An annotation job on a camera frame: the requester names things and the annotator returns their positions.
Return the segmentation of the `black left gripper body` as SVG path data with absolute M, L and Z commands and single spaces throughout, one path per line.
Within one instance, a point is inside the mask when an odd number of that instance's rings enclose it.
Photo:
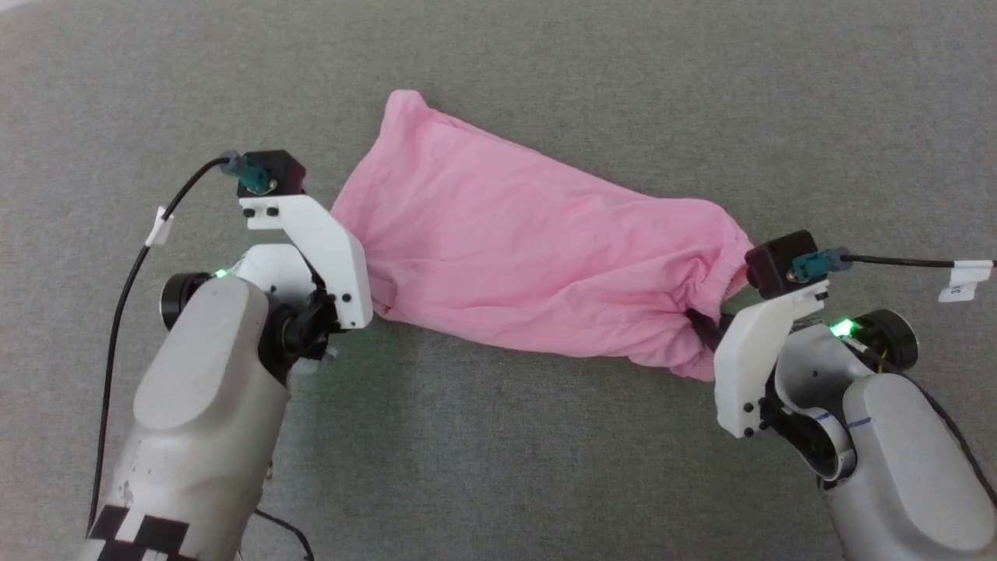
M 305 305 L 282 302 L 267 295 L 268 313 L 263 327 L 263 367 L 271 376 L 288 376 L 300 359 L 319 360 L 329 337 L 345 333 L 336 310 L 337 298 L 314 290 Z

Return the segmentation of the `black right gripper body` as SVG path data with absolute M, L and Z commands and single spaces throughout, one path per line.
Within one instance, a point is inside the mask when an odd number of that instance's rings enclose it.
M 855 449 L 843 423 L 840 406 L 793 406 L 766 391 L 759 406 L 759 426 L 786 440 L 821 482 L 838 482 L 855 469 Z

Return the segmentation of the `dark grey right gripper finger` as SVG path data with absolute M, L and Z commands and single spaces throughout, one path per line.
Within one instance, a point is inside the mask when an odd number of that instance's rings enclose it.
M 715 354 L 725 335 L 725 313 L 721 313 L 720 318 L 715 320 L 698 310 L 687 309 L 685 316 L 702 344 Z

